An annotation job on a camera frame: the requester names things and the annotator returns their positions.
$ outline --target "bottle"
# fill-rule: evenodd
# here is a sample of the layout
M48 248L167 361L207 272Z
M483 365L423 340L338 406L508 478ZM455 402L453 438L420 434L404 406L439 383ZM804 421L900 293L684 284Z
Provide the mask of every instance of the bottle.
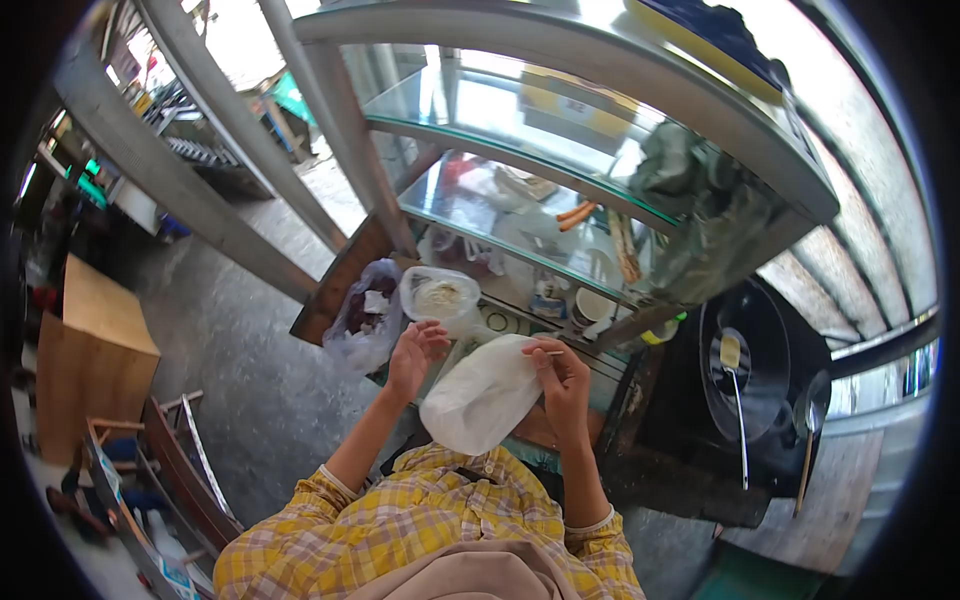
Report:
M643 340L647 346L657 346L664 342L669 342L673 339L673 336L677 335L680 321L684 319L686 319L686 313L680 313L662 325L658 325L653 329L647 329L640 334L640 339Z

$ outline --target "metal pole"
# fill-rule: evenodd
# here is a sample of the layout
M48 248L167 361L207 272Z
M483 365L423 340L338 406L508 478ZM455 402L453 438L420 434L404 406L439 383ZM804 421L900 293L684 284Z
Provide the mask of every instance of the metal pole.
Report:
M297 302L307 300L317 281L260 237L133 114L89 41L67 45L54 87L70 116L124 177L227 258Z
M281 196L334 252L347 237L297 177L284 153L257 122L247 103L210 56L179 2L136 0L156 45L180 82L224 139L232 138L247 166Z
M413 233L373 146L343 57L336 46L310 44L308 58L294 35L293 17L284 0L259 0L260 10L274 34L280 54L297 82L326 143L368 212L383 220L394 247L407 256L417 255Z

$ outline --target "white plastic bag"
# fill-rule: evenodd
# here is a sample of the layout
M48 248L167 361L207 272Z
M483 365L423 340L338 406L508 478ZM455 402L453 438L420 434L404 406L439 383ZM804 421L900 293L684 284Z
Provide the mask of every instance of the white plastic bag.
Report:
M384 277L395 285L387 313L378 316L377 324L373 326L371 333L352 334L348 331L350 299L359 296L360 310L363 310L366 300L364 293L375 281L382 282ZM390 360L390 353L403 326L403 310L399 298L401 277L402 272L393 260L381 258L364 267L360 279L350 286L340 312L337 313L337 320L324 332L324 349L337 365L338 371L362 376L376 371Z
M533 359L521 350L532 338L509 333L457 363L420 405L434 441L477 456L493 450L530 412L543 387Z
M451 339L466 335L480 322L478 301L480 285L459 271L416 266L403 272L400 280L403 312L413 321L440 320Z

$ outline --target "yellow plaid shirt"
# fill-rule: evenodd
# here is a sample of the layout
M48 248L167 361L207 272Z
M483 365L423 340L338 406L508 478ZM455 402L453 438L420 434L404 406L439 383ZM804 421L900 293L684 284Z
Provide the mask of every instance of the yellow plaid shirt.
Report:
M497 485L471 483L459 467ZM582 598L644 598L620 515L565 529L560 506L504 447L467 456L428 444L400 455L394 471L359 498L324 467L300 480L282 511L221 553L219 597L344 598L452 543L495 539L543 548Z

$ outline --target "beige hijab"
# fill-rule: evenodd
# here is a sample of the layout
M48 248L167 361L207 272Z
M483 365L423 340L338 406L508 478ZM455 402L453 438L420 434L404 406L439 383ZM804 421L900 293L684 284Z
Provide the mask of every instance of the beige hijab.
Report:
M529 541L464 541L356 590L349 600L576 600L547 554Z

